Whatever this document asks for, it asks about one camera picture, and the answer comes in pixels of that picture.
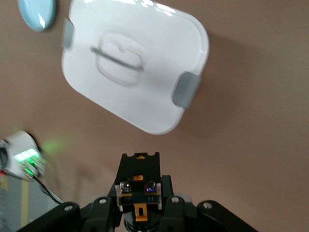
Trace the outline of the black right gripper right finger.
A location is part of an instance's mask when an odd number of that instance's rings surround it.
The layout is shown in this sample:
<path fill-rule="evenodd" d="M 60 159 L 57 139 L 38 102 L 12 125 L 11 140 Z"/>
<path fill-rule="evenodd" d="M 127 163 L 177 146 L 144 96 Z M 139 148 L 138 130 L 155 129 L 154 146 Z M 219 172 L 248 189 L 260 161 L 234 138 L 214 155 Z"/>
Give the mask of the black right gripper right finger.
<path fill-rule="evenodd" d="M 162 176 L 163 216 L 159 232 L 255 232 L 254 227 L 216 201 L 194 205 L 173 192 L 169 175 Z"/>

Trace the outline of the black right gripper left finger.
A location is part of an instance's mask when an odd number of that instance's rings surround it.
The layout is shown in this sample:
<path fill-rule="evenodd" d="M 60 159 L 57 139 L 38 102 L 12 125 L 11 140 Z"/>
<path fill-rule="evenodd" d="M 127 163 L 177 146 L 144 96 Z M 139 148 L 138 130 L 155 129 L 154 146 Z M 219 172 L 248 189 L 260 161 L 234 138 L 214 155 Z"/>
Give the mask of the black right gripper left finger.
<path fill-rule="evenodd" d="M 28 223 L 20 232 L 113 232 L 119 226 L 115 184 L 106 195 L 81 208 L 64 202 Z"/>

